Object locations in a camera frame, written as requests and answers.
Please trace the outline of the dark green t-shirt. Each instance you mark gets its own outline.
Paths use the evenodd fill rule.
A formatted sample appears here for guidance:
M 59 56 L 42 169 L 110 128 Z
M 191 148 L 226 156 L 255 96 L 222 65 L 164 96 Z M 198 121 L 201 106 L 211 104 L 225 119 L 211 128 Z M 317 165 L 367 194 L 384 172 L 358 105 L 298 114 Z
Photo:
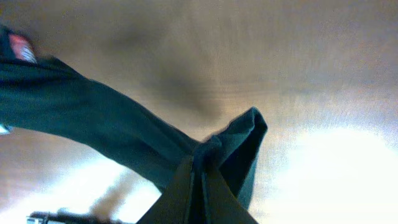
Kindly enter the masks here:
M 182 159 L 209 154 L 248 208 L 267 124 L 257 108 L 198 142 L 126 95 L 85 78 L 56 58 L 21 60 L 1 28 L 1 124 L 62 136 L 92 147 L 164 191 Z

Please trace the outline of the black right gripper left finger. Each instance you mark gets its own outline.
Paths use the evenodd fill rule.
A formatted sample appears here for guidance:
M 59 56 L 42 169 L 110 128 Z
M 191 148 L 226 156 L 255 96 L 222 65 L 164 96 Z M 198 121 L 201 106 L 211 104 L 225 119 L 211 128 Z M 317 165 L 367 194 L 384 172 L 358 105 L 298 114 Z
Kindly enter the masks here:
M 186 157 L 182 161 L 165 192 L 137 224 L 179 224 L 185 222 L 185 216 L 187 210 L 189 210 L 192 162 L 191 157 Z

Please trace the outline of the red printed folded garment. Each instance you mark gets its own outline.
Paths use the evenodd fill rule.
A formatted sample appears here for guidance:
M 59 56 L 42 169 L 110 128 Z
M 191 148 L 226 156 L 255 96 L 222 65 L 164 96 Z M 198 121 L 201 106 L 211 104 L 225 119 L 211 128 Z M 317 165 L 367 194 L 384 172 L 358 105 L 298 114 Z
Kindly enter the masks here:
M 24 36 L 9 34 L 9 41 L 16 58 L 30 63 L 37 63 L 32 46 Z

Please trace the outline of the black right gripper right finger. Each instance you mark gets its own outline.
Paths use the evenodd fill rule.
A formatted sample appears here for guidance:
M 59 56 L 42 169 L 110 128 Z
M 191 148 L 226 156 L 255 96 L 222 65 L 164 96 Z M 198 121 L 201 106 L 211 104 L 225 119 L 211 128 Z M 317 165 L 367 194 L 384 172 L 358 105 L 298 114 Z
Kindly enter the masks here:
M 205 219 L 211 224 L 257 224 L 230 191 L 220 171 L 206 168 L 201 176 Z

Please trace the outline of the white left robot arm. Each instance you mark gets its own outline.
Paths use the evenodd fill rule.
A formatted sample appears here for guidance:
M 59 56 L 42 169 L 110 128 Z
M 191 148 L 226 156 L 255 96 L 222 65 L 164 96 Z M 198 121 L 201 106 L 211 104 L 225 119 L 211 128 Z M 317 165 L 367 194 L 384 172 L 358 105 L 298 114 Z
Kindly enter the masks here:
M 100 220 L 91 215 L 74 213 L 33 212 L 25 219 L 26 224 L 126 224 L 122 221 Z

